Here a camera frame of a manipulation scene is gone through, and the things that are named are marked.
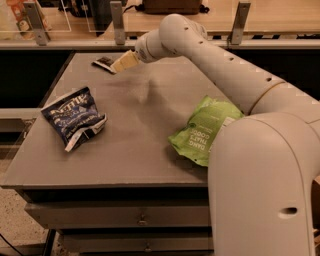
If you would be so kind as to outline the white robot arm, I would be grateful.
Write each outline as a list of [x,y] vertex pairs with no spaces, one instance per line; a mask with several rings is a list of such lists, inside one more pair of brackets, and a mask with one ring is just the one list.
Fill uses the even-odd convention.
[[320,174],[320,103],[281,78],[210,43],[178,14],[117,59],[184,56],[245,116],[216,136],[208,169],[215,256],[316,256],[312,183]]

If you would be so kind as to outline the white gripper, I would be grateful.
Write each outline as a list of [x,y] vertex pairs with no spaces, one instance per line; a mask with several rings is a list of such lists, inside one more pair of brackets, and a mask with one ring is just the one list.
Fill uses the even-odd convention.
[[114,73],[119,73],[134,67],[139,64],[139,59],[145,63],[160,60],[163,56],[163,47],[160,41],[159,32],[150,31],[142,35],[135,44],[135,53],[129,50],[121,55],[111,65],[112,71]]

